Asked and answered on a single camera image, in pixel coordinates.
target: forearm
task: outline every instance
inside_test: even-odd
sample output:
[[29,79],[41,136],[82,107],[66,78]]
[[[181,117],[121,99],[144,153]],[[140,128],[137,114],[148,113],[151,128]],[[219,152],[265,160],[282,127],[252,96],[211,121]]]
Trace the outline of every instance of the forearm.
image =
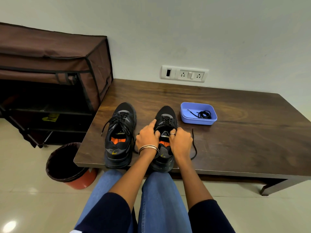
[[177,161],[177,164],[183,178],[188,209],[203,200],[212,200],[213,197],[192,167],[191,160]]
[[135,199],[145,176],[147,168],[155,156],[155,150],[145,149],[141,152],[138,160],[130,169],[124,174],[121,179],[114,184],[109,192],[116,193],[125,199],[132,211]]

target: orange insole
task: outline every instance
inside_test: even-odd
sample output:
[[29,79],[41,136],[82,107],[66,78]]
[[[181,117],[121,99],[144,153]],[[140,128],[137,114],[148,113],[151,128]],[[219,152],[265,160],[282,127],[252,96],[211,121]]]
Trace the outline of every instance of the orange insole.
[[169,142],[160,141],[159,143],[163,144],[165,147],[168,147],[168,146],[169,146]]
[[111,141],[116,145],[118,144],[119,142],[125,142],[126,139],[117,139],[117,138],[111,138]]

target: hand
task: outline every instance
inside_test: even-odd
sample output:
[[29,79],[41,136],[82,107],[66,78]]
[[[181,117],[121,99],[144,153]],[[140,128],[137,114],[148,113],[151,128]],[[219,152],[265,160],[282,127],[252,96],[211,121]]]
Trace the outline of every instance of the hand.
[[[139,134],[136,136],[136,146],[140,149],[144,145],[154,145],[156,147],[159,146],[159,137],[160,132],[156,131],[154,133],[154,126],[156,123],[156,119],[154,119],[149,125],[145,126],[143,129],[140,130]],[[152,148],[143,149],[142,153],[152,153],[154,156],[156,155],[156,150]]]
[[175,129],[171,130],[170,134],[172,135],[169,136],[169,144],[178,166],[181,162],[190,161],[190,149],[193,141],[191,134],[181,127],[177,128],[177,132]]

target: blue plastic container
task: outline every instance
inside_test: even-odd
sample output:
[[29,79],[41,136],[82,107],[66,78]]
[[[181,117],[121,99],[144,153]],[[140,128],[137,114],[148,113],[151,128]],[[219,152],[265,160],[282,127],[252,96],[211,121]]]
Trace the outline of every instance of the blue plastic container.
[[[188,110],[190,110],[194,114],[198,114],[197,112],[208,110],[211,113],[212,119],[200,119],[194,116]],[[180,105],[180,115],[181,115],[181,120],[184,123],[212,125],[217,120],[217,115],[216,115],[214,108],[208,104],[183,102]]]

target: trash bin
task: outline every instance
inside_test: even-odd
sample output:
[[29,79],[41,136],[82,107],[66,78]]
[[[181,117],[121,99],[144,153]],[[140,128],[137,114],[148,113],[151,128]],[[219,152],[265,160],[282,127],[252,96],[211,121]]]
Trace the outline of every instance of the trash bin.
[[64,182],[74,189],[83,189],[93,183],[97,170],[78,167],[73,162],[80,145],[80,142],[69,143],[51,153],[45,168],[51,179]]

